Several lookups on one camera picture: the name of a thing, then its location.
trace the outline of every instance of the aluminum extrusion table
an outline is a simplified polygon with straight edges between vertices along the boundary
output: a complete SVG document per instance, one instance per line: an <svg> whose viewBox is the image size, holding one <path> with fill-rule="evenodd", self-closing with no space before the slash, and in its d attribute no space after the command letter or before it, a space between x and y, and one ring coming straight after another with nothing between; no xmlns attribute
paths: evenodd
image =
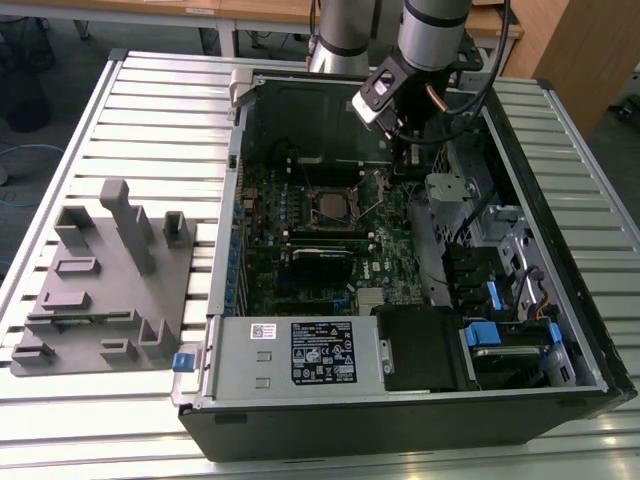
<svg viewBox="0 0 640 480"><path fill-rule="evenodd" d="M195 375L176 385L169 370L11 375L12 347L56 249L56 214L62 205L100 214L105 177L126 178L131 203L150 217L182 210L198 220L181 340L203 339L231 127L227 86L239 65L304 69L142 52L108 62L0 290L0 477L633 478L640 471L638 398L523 446L214 464L184 431L169 396L174 388L192 391ZM496 90L640 387L638 230L553 92L521 80L501 80Z"/></svg>

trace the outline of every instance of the motherboard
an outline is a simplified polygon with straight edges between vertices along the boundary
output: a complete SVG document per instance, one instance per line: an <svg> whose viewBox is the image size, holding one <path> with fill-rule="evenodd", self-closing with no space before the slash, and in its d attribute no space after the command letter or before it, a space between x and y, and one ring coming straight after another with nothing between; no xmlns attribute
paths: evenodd
<svg viewBox="0 0 640 480"><path fill-rule="evenodd" d="M248 315L369 315L423 302L407 220L410 194L384 168L323 177L287 158L248 165L242 191Z"/></svg>

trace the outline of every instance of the white sticker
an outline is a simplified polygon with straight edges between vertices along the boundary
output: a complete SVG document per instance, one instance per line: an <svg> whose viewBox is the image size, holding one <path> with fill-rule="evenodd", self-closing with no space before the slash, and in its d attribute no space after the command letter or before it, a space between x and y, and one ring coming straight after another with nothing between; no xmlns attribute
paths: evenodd
<svg viewBox="0 0 640 480"><path fill-rule="evenodd" d="M275 340L276 324L275 323L252 323L251 324L251 340Z"/></svg>
<svg viewBox="0 0 640 480"><path fill-rule="evenodd" d="M186 11L197 15L213 15L215 13L211 8L187 8Z"/></svg>

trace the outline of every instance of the power supply label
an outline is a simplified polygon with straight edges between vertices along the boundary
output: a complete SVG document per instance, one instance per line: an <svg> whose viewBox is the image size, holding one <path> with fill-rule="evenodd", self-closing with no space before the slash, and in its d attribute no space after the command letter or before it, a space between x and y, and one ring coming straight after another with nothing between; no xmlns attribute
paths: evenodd
<svg viewBox="0 0 640 480"><path fill-rule="evenodd" d="M291 379L296 385L357 382L351 322L292 323Z"/></svg>

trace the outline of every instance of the blue latch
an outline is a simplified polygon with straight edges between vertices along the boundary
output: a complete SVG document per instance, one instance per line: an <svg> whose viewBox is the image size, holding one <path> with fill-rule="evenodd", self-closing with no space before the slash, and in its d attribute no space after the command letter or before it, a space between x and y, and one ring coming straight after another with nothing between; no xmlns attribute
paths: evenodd
<svg viewBox="0 0 640 480"><path fill-rule="evenodd" d="M464 329L467 345L470 347L500 345L500 334L495 322L472 322Z"/></svg>
<svg viewBox="0 0 640 480"><path fill-rule="evenodd" d="M489 289L489 294L491 295L491 302L493 303L493 309L502 310L502 302L500 301L500 296L498 295L498 289L496 288L496 283L487 282L487 288Z"/></svg>
<svg viewBox="0 0 640 480"><path fill-rule="evenodd" d="M171 369L174 372L189 373L196 369L196 356L194 353L178 352L173 355Z"/></svg>
<svg viewBox="0 0 640 480"><path fill-rule="evenodd" d="M549 332L551 333L551 340L553 340L554 344L562 341L562 332L557 323L549 324Z"/></svg>

